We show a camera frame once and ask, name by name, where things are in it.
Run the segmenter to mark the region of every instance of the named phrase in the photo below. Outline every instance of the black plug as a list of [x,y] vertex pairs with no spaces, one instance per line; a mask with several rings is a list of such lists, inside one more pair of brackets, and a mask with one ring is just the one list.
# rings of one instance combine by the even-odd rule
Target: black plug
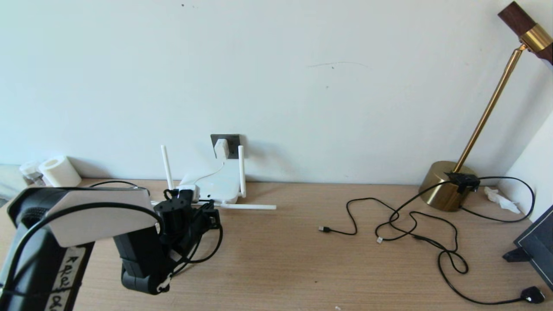
[[520,297],[529,303],[542,303],[545,300],[545,295],[538,287],[532,286],[522,291]]

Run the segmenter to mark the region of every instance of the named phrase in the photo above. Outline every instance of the wall socket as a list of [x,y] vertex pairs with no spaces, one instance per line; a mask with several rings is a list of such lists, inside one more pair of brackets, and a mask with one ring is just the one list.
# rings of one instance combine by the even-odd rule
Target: wall socket
[[228,158],[238,159],[238,146],[240,146],[239,134],[211,134],[211,143],[213,147],[219,139],[226,139],[228,143]]

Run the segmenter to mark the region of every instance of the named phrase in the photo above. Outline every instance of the crumpled tissue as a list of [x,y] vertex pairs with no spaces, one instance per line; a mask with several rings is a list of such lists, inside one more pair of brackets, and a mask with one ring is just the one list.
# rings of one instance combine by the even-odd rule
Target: crumpled tissue
[[508,199],[502,197],[499,193],[499,190],[491,189],[490,187],[484,187],[484,192],[488,195],[488,200],[495,202],[501,206],[502,209],[510,210],[515,214],[520,214],[517,206],[509,201]]

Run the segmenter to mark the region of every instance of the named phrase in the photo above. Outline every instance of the scratch mark on wall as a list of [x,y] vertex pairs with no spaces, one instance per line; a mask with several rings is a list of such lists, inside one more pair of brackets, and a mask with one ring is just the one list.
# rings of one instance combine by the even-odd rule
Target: scratch mark on wall
[[369,66],[367,66],[365,64],[356,63],[354,61],[337,61],[335,63],[316,64],[316,65],[307,66],[307,68],[313,68],[313,67],[319,67],[319,66],[328,66],[328,65],[335,65],[335,64],[354,64],[354,65],[360,65],[360,66],[369,68]]

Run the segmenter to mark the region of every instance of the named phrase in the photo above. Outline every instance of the wooden tabletop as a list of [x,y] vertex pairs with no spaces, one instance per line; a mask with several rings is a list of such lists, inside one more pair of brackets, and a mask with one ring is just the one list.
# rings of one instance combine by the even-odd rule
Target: wooden tabletop
[[[84,180],[90,185],[100,180]],[[165,182],[133,180],[162,200]],[[390,210],[375,201],[351,205],[356,236],[325,234],[321,225],[352,232],[345,203],[373,196],[393,207],[417,192],[416,186],[248,183],[248,197],[239,203],[276,204],[276,211],[221,210],[225,229],[222,246],[209,261],[190,265],[171,281],[168,293],[150,296],[121,285],[121,260],[111,239],[96,242],[75,310],[551,310],[553,293],[529,263],[507,263],[501,256],[529,221],[500,224],[467,212],[435,210],[420,199],[408,205],[398,225],[413,223],[408,211],[445,217],[459,230],[459,253],[470,272],[456,273],[443,259],[451,282],[464,294],[482,301],[513,299],[538,286],[547,301],[502,306],[478,305],[457,296],[437,267],[439,250],[405,237],[376,243],[374,228],[388,220]],[[489,202],[482,191],[465,206],[496,217],[516,218]],[[5,258],[15,230],[5,209],[0,212],[0,258]],[[419,235],[453,245],[450,227],[419,217]],[[397,232],[383,229],[384,237]],[[196,258],[211,252],[217,233],[208,232]]]

